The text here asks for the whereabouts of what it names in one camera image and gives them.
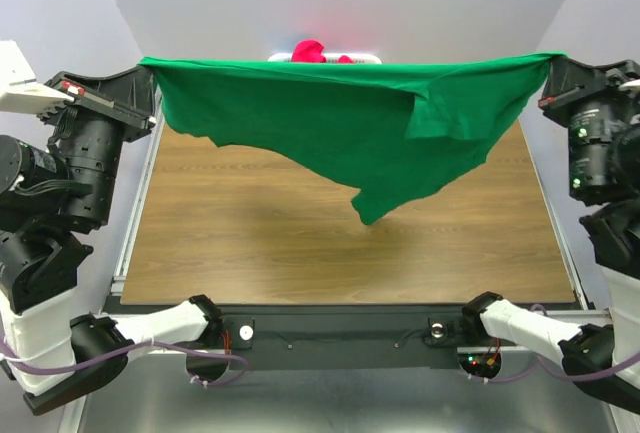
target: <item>red led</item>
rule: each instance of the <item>red led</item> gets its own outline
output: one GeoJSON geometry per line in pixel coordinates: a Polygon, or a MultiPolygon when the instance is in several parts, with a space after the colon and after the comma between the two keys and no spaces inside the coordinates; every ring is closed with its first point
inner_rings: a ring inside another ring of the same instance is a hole
{"type": "Polygon", "coordinates": [[[62,88],[64,88],[66,91],[69,91],[71,89],[70,93],[74,93],[78,96],[84,95],[84,88],[78,85],[74,85],[70,81],[63,81],[62,88]]]}
{"type": "Polygon", "coordinates": [[[555,101],[553,96],[548,96],[546,98],[541,98],[538,100],[538,108],[542,108],[543,106],[547,106],[555,101]]]}

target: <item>green fabric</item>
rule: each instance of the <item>green fabric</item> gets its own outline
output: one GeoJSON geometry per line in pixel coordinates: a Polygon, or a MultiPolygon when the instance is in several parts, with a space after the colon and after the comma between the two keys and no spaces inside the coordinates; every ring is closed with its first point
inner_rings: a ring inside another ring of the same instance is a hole
{"type": "Polygon", "coordinates": [[[171,128],[276,151],[360,192],[371,224],[484,163],[560,53],[450,65],[145,58],[171,128]]]}

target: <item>black bracket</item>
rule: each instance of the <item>black bracket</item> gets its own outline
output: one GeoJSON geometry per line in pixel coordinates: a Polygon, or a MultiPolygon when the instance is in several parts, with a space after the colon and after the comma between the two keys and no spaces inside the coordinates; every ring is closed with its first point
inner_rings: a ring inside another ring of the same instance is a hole
{"type": "Polygon", "coordinates": [[[234,315],[224,320],[224,329],[231,337],[231,347],[234,350],[249,350],[253,346],[255,335],[255,318],[251,316],[234,315]],[[252,335],[249,338],[242,337],[243,328],[251,328],[252,335]]]}
{"type": "MultiPolygon", "coordinates": [[[[61,71],[45,83],[74,98],[74,108],[85,108],[124,125],[124,140],[135,141],[151,133],[155,119],[155,84],[149,68],[137,66],[107,77],[81,76],[61,71]]],[[[45,124],[57,125],[63,109],[39,115],[45,124]]]]}
{"type": "Polygon", "coordinates": [[[34,219],[0,237],[0,288],[17,314],[74,288],[77,267],[93,251],[71,233],[38,226],[34,219]]]}
{"type": "MultiPolygon", "coordinates": [[[[613,326],[584,325],[582,333],[561,341],[562,367],[567,375],[585,375],[610,368],[615,345],[613,326]]],[[[583,393],[640,414],[640,390],[619,376],[574,383],[583,393]]]]}
{"type": "Polygon", "coordinates": [[[482,293],[462,307],[459,315],[429,317],[429,328],[423,341],[434,348],[451,348],[483,344],[489,339],[480,314],[502,296],[490,291],[482,293]]]}
{"type": "MultiPolygon", "coordinates": [[[[82,363],[132,344],[133,341],[126,340],[115,325],[116,323],[108,317],[95,318],[93,315],[84,315],[72,320],[71,347],[76,362],[82,363]]],[[[76,371],[41,395],[25,393],[24,401],[34,415],[48,413],[107,385],[124,370],[127,361],[127,356],[123,354],[76,371]]],[[[3,364],[2,368],[10,379],[15,379],[6,364],[3,364]]]]}

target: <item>white casing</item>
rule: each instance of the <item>white casing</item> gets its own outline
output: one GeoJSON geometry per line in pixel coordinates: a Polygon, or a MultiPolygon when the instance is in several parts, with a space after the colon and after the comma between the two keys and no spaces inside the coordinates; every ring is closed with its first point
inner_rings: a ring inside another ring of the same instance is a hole
{"type": "MultiPolygon", "coordinates": [[[[118,320],[116,328],[122,336],[135,343],[162,341],[173,344],[197,340],[208,324],[198,306],[184,301],[157,313],[118,320]]],[[[154,348],[149,347],[130,351],[129,360],[135,360],[153,350],[154,348]]]]}
{"type": "Polygon", "coordinates": [[[54,111],[73,97],[36,82],[15,41],[0,41],[0,111],[37,115],[54,111]]]}
{"type": "Polygon", "coordinates": [[[581,333],[578,325],[525,310],[507,300],[489,305],[480,320],[490,336],[524,346],[559,365],[562,352],[558,343],[581,333]]]}
{"type": "MultiPolygon", "coordinates": [[[[57,368],[75,364],[71,349],[71,302],[75,288],[16,315],[7,297],[0,293],[0,318],[5,342],[25,364],[39,368],[57,368]]],[[[71,376],[29,375],[11,366],[22,389],[38,396],[71,376]]]]}
{"type": "Polygon", "coordinates": [[[640,91],[640,80],[631,80],[623,83],[618,87],[619,90],[639,90],[640,91]]]}
{"type": "MultiPolygon", "coordinates": [[[[613,365],[640,351],[640,280],[603,268],[611,294],[611,319],[615,332],[613,365]]],[[[640,363],[624,369],[618,376],[640,388],[640,363]]]]}
{"type": "MultiPolygon", "coordinates": [[[[324,57],[327,59],[327,63],[337,63],[338,58],[342,55],[346,55],[351,58],[356,63],[369,63],[373,65],[379,65],[382,63],[380,58],[376,55],[372,55],[371,53],[322,53],[324,57]]],[[[271,55],[268,61],[280,61],[286,62],[291,61],[291,53],[276,53],[275,55],[271,55]]]]}

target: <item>screw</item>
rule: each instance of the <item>screw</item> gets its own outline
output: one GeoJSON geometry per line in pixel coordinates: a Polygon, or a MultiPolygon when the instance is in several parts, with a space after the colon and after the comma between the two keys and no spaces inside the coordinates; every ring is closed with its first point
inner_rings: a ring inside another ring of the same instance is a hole
{"type": "Polygon", "coordinates": [[[436,339],[440,339],[444,336],[444,326],[442,326],[442,323],[433,323],[431,325],[431,336],[436,339]]]}

